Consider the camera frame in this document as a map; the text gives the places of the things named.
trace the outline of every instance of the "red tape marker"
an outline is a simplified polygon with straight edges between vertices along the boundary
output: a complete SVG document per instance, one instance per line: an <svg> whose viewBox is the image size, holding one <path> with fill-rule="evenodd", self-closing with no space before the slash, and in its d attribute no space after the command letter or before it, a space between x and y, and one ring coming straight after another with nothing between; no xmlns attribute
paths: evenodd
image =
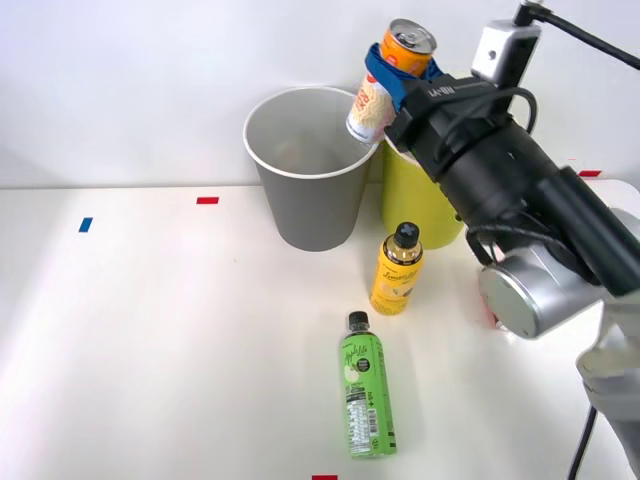
<svg viewBox="0 0 640 480"><path fill-rule="evenodd" d="M196 205L217 205L219 197L198 197Z"/></svg>
<svg viewBox="0 0 640 480"><path fill-rule="evenodd" d="M595 178L600 176L601 173L602 170L580 170L578 175L581 177Z"/></svg>

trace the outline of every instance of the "cup rim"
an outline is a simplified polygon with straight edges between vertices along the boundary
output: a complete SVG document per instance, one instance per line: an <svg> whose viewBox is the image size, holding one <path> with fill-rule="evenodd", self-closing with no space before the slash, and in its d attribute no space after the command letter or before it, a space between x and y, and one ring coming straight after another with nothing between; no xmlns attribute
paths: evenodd
<svg viewBox="0 0 640 480"><path fill-rule="evenodd" d="M249 126L249 122L251 121L251 119L253 118L255 113L260 109L260 107L262 107L265 103L273 100L276 97L279 97L279 96L284 95L286 93L294 92L296 90L327 90L327 91L341 93L343 95L348 95L351 98L355 97L355 95L353 93L347 92L346 90L342 90L340 88L326 87L326 86L306 86L306 87L288 88L286 90L282 90L280 92L277 92L277 93L275 93L273 95L270 95L269 97L265 98L264 100L262 100L260 103L258 103L258 105L256 105L251 110L251 112L247 116L246 120L244 121L244 127L242 128L242 139L244 141L244 147L247 149L247 152L249 152L249 155L251 155L251 158L253 158L253 160L256 163L258 163L260 166L266 168L267 170L272 171L273 173L276 173L278 175L282 175L282 176L285 176L285 177L298 178L298 179L302 179L302 180L321 180L323 178L332 178L332 177L337 177L338 175L344 175L345 173L348 173L348 172L350 172L352 170L355 170L356 168L360 167L361 165L366 163L367 160L369 160L371 158L371 156L375 153L376 149L378 148L379 143L371 144L371 148L369 148L369 151L367 152L367 154L364 155L360 160L355 162L353 165L349 165L348 167L345 167L345 168L343 168L341 170L336 170L334 172L318 173L318 174L315 174L315 175L303 175L303 174L300 174L300 173L286 172L284 170L280 170L279 168L275 168L275 167L269 165L264 160L261 160L258 157L258 155L256 155L256 153L253 151L253 149L249 146L249 140L247 139L247 128ZM345 127L344 127L345 130L347 128L346 127L346 121L347 121L347 119L345 117Z"/></svg>

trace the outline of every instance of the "gray cup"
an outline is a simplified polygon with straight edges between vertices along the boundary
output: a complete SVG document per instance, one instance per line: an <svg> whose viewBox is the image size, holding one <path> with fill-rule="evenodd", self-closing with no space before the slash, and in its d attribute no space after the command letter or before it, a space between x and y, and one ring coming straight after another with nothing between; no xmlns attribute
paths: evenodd
<svg viewBox="0 0 640 480"><path fill-rule="evenodd" d="M353 97L336 88L295 88L263 101L245 122L244 143L278 232L302 250L337 247L355 226L377 145L347 131Z"/></svg>

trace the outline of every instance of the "bottle label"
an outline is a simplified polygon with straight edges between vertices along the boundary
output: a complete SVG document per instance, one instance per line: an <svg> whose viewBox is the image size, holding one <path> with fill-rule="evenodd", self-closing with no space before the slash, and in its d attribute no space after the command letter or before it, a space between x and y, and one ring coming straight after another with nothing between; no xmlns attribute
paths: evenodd
<svg viewBox="0 0 640 480"><path fill-rule="evenodd" d="M422 260L421 254L415 263L393 261L386 255L385 244L382 244L371 290L371 306L377 312L396 315L406 308L418 280Z"/></svg>
<svg viewBox="0 0 640 480"><path fill-rule="evenodd" d="M382 344L375 335L353 335L342 343L349 451L354 457L396 452Z"/></svg>

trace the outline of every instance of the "white table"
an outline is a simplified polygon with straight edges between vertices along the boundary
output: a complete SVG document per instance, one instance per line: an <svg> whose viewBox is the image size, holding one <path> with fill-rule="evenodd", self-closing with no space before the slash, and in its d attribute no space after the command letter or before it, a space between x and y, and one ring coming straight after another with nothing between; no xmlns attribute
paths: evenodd
<svg viewBox="0 0 640 480"><path fill-rule="evenodd" d="M640 215L632 187L593 185ZM306 253L259 187L0 192L0 478L564 478L598 308L536 342L486 328L461 235L428 253L405 314L379 316L378 198L347 243ZM385 347L398 436L375 461L345 439L338 345L356 309ZM600 419L580 479L630 475Z"/></svg>

